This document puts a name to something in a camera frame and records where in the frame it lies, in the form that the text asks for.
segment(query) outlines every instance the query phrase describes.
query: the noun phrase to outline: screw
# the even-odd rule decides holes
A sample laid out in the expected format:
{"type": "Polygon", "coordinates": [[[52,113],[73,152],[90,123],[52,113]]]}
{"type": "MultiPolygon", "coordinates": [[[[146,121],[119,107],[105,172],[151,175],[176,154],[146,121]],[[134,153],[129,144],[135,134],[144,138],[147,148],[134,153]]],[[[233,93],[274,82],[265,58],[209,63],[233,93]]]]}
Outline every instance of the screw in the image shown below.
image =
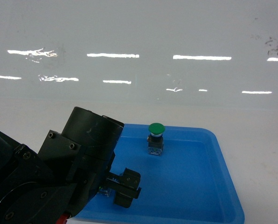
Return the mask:
{"type": "Polygon", "coordinates": [[[5,220],[10,220],[12,217],[14,217],[14,212],[11,211],[5,216],[5,220]]]}
{"type": "Polygon", "coordinates": [[[69,148],[70,148],[70,149],[74,149],[74,148],[75,148],[75,144],[74,144],[74,143],[70,144],[70,145],[69,145],[69,148]]]}
{"type": "Polygon", "coordinates": [[[25,160],[29,160],[30,157],[31,157],[31,153],[30,152],[26,152],[26,153],[23,154],[23,159],[25,159],[25,160]]]}
{"type": "Polygon", "coordinates": [[[50,132],[50,133],[48,134],[48,137],[51,138],[51,139],[54,138],[54,133],[50,132]]]}
{"type": "Polygon", "coordinates": [[[41,193],[41,199],[45,198],[46,196],[47,196],[47,192],[46,191],[41,193]]]}

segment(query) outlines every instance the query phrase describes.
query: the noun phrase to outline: smudge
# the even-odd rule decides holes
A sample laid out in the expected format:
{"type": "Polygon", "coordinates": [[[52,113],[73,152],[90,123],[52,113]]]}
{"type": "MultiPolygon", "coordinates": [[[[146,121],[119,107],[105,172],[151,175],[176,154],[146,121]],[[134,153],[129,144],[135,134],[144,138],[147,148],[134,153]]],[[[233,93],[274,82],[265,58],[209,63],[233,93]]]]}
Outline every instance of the smudge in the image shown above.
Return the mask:
{"type": "Polygon", "coordinates": [[[270,36],[264,44],[268,48],[268,56],[278,55],[278,40],[276,38],[270,36]]]}

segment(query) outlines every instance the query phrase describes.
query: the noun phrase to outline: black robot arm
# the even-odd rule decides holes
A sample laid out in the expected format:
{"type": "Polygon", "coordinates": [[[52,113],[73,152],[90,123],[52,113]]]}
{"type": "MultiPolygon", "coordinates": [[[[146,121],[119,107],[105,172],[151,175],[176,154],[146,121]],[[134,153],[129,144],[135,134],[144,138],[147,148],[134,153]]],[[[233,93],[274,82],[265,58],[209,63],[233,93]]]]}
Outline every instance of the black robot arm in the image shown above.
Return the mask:
{"type": "Polygon", "coordinates": [[[140,174],[110,172],[123,127],[75,107],[63,132],[50,130],[38,154],[0,132],[0,224],[55,224],[104,188],[116,190],[114,203],[128,208],[139,196],[140,174]]]}

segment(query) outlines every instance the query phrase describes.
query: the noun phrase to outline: green button cap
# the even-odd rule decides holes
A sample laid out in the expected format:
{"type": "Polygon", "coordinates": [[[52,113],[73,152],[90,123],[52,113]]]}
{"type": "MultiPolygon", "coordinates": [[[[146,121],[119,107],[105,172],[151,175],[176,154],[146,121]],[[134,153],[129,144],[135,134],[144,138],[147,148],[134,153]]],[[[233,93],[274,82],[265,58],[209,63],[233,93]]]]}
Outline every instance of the green button cap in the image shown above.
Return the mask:
{"type": "Polygon", "coordinates": [[[165,131],[165,127],[160,123],[152,123],[148,127],[148,130],[150,131],[150,133],[158,135],[158,134],[162,134],[165,131]]]}

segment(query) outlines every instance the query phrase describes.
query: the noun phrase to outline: plastic tray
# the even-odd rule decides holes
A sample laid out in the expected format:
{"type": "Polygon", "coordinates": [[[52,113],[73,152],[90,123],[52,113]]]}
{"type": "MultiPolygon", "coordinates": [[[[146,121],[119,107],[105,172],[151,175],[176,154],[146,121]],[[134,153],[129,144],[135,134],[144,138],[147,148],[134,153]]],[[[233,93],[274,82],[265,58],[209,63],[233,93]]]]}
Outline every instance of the plastic tray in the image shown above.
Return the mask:
{"type": "Polygon", "coordinates": [[[111,172],[141,174],[142,191],[130,208],[96,195],[76,218],[103,223],[243,224],[244,213],[215,135],[166,126],[162,156],[147,152],[148,126],[126,124],[111,172]]]}

